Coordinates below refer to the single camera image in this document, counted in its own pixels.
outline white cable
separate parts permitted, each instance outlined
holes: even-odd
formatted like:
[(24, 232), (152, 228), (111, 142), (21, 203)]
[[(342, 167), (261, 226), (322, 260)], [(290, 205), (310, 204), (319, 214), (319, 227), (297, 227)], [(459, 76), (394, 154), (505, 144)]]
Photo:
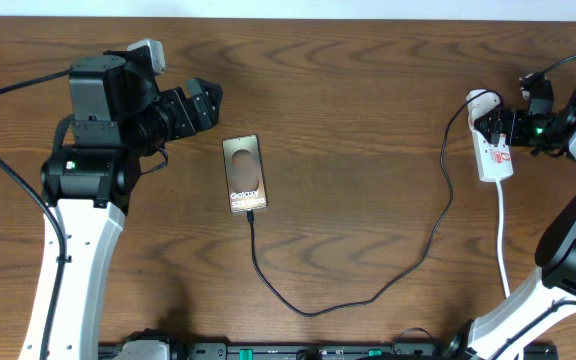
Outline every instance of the white cable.
[(506, 266), (504, 265), (504, 192), (501, 188), (501, 181), (495, 180), (497, 185), (497, 197), (499, 202), (499, 229), (497, 230), (497, 262), (499, 263), (499, 274), (501, 284), (504, 287), (504, 295), (510, 296), (510, 286), (506, 276)]

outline green component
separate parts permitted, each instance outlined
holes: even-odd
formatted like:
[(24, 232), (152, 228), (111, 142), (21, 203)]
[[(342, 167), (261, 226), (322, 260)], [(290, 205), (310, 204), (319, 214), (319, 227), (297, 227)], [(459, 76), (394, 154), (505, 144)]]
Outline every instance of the green component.
[(239, 350), (239, 360), (252, 360), (252, 350)]

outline white background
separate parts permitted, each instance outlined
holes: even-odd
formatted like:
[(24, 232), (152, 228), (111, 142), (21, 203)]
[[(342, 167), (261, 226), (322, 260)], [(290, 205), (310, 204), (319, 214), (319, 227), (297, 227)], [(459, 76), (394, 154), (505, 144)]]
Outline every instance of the white background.
[(576, 21), (576, 1), (0, 0), (0, 15)]

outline brown wood surface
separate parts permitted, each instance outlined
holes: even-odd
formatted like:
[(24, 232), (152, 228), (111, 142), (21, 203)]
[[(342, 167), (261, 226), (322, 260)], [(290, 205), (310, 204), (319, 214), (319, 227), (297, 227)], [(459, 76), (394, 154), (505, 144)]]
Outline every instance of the brown wood surface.
[[(0, 87), (144, 37), (164, 44), (161, 88), (202, 77), (225, 97), (219, 126), (171, 143), (169, 167), (133, 192), (103, 341), (146, 327), (239, 342), (390, 341), (412, 326), (446, 337), (501, 301), (495, 186), (478, 180), (465, 114), (446, 159), (455, 202), (428, 261), (373, 305), (315, 319), (257, 278), (246, 219), (228, 209), (221, 140), (261, 138), (270, 208), (257, 215), (259, 257), (286, 298), (306, 311), (366, 299), (416, 261), (445, 206), (439, 148), (464, 96), (490, 88), (525, 105), (518, 77), (576, 53), (576, 24), (0, 18)], [(561, 106), (576, 62), (551, 79)], [(35, 188), (70, 111), (65, 79), (0, 98), (0, 155)], [(576, 193), (576, 166), (525, 151), (513, 162), (504, 188), (515, 288)], [(0, 171), (0, 359), (21, 349), (43, 232), (37, 207)], [(576, 316), (542, 338), (576, 359)]]

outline power strip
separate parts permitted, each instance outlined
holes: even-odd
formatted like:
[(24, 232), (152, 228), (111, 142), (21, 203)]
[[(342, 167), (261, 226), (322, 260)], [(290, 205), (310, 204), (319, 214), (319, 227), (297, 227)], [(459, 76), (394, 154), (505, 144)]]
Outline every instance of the power strip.
[[(471, 91), (466, 96), (466, 100), (470, 100), (483, 91)], [(468, 104), (468, 126), (472, 132), (472, 141), (475, 146), (479, 180), (484, 182), (503, 180), (513, 174), (510, 149), (506, 145), (506, 135), (501, 134), (498, 144), (491, 144), (474, 127), (476, 119), (487, 114), (497, 105), (499, 105), (499, 97), (493, 93), (483, 94)]]

